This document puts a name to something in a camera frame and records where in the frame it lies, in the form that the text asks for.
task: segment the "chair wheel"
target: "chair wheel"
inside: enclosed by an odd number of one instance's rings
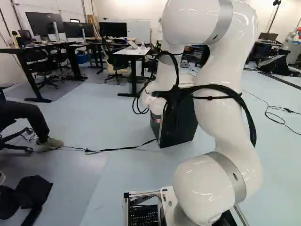
[[[28,128],[28,129],[26,130],[26,133],[27,133],[28,135],[33,134],[33,129],[32,129],[32,128]]]
[[[28,148],[26,148],[25,152],[32,153],[33,152],[33,148],[32,147],[28,147]]]

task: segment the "black pants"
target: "black pants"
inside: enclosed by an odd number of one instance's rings
[[[14,101],[0,101],[1,121],[27,119],[39,137],[39,141],[47,142],[49,128],[41,110],[36,105]]]

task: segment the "black desk leg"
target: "black desk leg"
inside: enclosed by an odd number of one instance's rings
[[[93,52],[93,56],[94,56],[94,61],[95,61],[95,64],[96,66],[90,66],[90,68],[99,68],[99,64],[98,64],[98,56],[97,56],[97,49],[96,49],[96,46],[93,45],[91,48],[90,48]]]
[[[99,45],[98,45],[98,55],[99,55],[101,69],[96,74],[100,74],[101,72],[103,72],[103,54],[102,54],[102,48]]]
[[[141,75],[144,76],[144,63],[145,63],[145,57],[142,59],[142,65],[141,65]]]
[[[119,97],[138,97],[137,94],[137,76],[136,76],[136,59],[132,58],[132,93],[118,93]]]
[[[66,76],[66,79],[72,81],[84,81],[85,79],[87,79],[87,77],[81,76],[79,64],[77,62],[77,58],[75,54],[75,49],[67,48],[66,51],[67,51],[68,59],[71,64],[72,72],[74,74],[74,76]]]
[[[52,100],[49,99],[44,99],[40,93],[39,88],[36,85],[35,80],[32,77],[32,73],[28,67],[28,64],[26,62],[26,59],[24,58],[24,55],[17,55],[20,64],[23,68],[23,71],[26,75],[26,78],[30,84],[30,86],[32,87],[32,90],[34,91],[34,94],[36,95],[37,98],[25,98],[25,101],[33,101],[33,102],[43,102],[43,103],[50,103]]]

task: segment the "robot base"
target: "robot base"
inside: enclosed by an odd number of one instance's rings
[[[142,205],[151,202],[153,205]],[[183,213],[178,205],[172,186],[163,187],[158,191],[124,193],[125,226],[198,226]],[[244,226],[249,226],[238,206],[222,214],[212,226],[238,226],[234,219],[240,219]]]

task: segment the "sneaker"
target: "sneaker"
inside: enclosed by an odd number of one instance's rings
[[[61,140],[56,140],[54,138],[48,137],[47,142],[45,143],[41,143],[39,140],[37,140],[37,146],[40,146],[42,148],[42,150],[40,151],[43,152],[43,151],[48,151],[48,150],[63,147],[64,142]]]

